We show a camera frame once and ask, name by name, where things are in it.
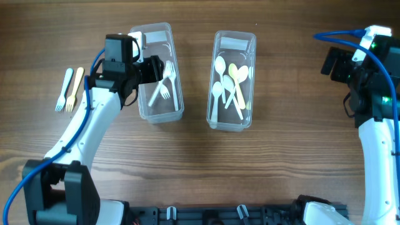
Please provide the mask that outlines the clear plastic fork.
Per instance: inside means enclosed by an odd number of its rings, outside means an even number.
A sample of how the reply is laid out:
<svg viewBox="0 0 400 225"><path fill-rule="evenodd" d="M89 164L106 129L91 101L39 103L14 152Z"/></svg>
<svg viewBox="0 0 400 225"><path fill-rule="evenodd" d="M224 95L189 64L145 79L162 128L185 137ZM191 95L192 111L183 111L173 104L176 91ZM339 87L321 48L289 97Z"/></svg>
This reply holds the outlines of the clear plastic fork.
<svg viewBox="0 0 400 225"><path fill-rule="evenodd" d="M164 68L164 71L163 71L163 74L162 74L162 79L161 79L161 81L158 82L158 85L156 86L156 88L155 88L155 90L154 90L154 92L153 92L153 94L152 94L152 96L151 96L151 98L150 98L150 100L149 100L149 102L147 104L149 107L153 106L153 104L154 104L154 102L156 100L156 97L158 96L158 94L160 94L159 90L160 90L161 84L164 84L164 81L166 79L168 79L168 76L170 74L171 73L170 73L170 70L169 70L169 66L168 66L168 63L166 61L166 67Z"/></svg>

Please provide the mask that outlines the white plastic knife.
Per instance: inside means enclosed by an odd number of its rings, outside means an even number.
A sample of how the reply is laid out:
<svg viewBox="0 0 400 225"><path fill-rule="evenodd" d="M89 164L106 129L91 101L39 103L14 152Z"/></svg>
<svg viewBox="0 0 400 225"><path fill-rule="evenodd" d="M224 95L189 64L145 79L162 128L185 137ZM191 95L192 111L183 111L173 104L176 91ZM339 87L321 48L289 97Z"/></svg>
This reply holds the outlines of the white plastic knife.
<svg viewBox="0 0 400 225"><path fill-rule="evenodd" d="M174 64L171 61L167 61L168 66L169 66L169 70L170 70L170 75L168 76L168 78L171 81L171 87L172 87L172 96L173 96L173 101L174 101L174 109L175 111L178 111L178 95L177 95L177 91L176 91L176 78L177 78L177 74L176 74L176 70L174 67Z"/></svg>

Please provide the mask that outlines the white plastic fork crossing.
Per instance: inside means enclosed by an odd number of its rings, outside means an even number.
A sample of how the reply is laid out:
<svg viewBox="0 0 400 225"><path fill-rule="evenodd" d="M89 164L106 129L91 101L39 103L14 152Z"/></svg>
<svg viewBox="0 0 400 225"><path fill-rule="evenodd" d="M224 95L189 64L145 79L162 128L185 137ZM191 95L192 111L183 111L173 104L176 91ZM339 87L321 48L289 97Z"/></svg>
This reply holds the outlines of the white plastic fork crossing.
<svg viewBox="0 0 400 225"><path fill-rule="evenodd" d="M164 84L161 84L159 93L163 99L169 99L171 97L168 88Z"/></svg>

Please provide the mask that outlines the yellow plastic fork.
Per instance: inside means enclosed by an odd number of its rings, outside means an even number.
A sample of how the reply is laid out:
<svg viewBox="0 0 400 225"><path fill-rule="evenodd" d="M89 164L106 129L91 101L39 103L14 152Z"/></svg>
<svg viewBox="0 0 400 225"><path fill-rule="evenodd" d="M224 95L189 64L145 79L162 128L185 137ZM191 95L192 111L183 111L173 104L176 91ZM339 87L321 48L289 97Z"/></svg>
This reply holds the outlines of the yellow plastic fork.
<svg viewBox="0 0 400 225"><path fill-rule="evenodd" d="M84 68L79 67L76 71L76 77L74 80L74 85L72 87L72 93L71 95L66 99L66 111L71 113L74 109L75 103L76 103L76 94L78 92L78 89L81 85L81 81L84 76Z"/></svg>

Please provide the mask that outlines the white plastic fork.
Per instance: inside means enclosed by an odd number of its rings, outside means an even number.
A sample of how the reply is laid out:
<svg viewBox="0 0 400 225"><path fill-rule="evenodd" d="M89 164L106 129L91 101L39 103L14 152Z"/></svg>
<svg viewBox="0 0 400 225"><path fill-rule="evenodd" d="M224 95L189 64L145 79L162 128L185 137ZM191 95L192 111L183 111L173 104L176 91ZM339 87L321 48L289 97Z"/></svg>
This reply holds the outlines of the white plastic fork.
<svg viewBox="0 0 400 225"><path fill-rule="evenodd" d="M55 111L56 112L61 112L65 106L66 103L66 92L68 90L69 84L71 82L72 76L73 76L74 70L73 68L68 68L66 69L66 73L64 75L64 80L62 83L62 88L61 88L61 93L57 99Z"/></svg>

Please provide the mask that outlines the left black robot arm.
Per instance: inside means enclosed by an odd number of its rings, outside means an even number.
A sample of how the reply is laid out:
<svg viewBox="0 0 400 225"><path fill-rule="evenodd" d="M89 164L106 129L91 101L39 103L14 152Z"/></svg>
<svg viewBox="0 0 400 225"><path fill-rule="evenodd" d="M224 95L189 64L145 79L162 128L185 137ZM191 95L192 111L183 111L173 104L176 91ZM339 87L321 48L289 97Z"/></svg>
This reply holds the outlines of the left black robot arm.
<svg viewBox="0 0 400 225"><path fill-rule="evenodd" d="M108 127L141 84L162 79L159 56L143 56L145 35L108 34L104 58L84 78L74 117L42 160L28 160L17 190L24 191L30 224L138 224L126 201L101 199L90 174Z"/></svg>

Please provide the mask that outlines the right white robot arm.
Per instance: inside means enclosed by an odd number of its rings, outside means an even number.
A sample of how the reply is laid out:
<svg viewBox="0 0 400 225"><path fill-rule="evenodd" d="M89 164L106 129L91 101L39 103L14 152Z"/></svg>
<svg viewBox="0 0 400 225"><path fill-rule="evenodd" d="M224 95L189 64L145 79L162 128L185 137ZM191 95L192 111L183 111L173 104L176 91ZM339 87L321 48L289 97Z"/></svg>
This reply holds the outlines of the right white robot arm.
<svg viewBox="0 0 400 225"><path fill-rule="evenodd" d="M399 224L399 39L362 29L314 38L355 48L332 47L321 72L349 88L343 104L353 111L364 155L362 223Z"/></svg>

